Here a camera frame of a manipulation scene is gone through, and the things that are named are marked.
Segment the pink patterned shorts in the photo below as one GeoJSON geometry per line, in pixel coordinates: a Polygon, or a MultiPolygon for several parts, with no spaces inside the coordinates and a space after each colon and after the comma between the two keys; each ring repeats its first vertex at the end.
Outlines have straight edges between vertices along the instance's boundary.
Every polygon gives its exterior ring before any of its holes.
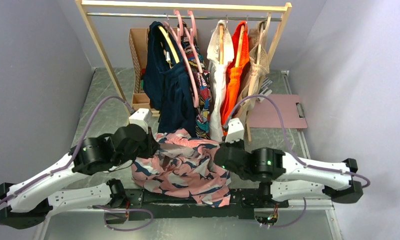
{"type": "Polygon", "coordinates": [[[137,158],[131,166],[138,186],[214,208],[229,205],[230,173],[214,162],[218,142],[192,137],[183,128],[157,133],[155,140],[159,150],[150,158],[137,158]]]}

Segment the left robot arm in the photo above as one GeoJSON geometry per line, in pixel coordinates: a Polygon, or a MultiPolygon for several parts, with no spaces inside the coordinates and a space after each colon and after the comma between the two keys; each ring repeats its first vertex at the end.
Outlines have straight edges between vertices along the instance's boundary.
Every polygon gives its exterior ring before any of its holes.
{"type": "Polygon", "coordinates": [[[59,161],[21,183],[0,184],[0,225],[27,229],[47,217],[88,206],[119,208],[128,197],[122,182],[110,179],[97,186],[68,190],[67,186],[159,150],[151,128],[136,124],[115,133],[81,140],[59,161]]]}

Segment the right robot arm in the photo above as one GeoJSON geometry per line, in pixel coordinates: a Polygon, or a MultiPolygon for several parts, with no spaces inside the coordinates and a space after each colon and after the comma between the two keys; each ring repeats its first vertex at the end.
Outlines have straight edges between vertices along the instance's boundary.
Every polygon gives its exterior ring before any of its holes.
{"type": "Polygon", "coordinates": [[[214,163],[242,180],[258,182],[257,199],[263,207],[299,198],[354,204],[364,194],[362,183],[353,179],[358,169],[353,158],[328,163],[295,158],[270,147],[248,152],[243,141],[238,141],[222,143],[215,153],[214,163]]]}

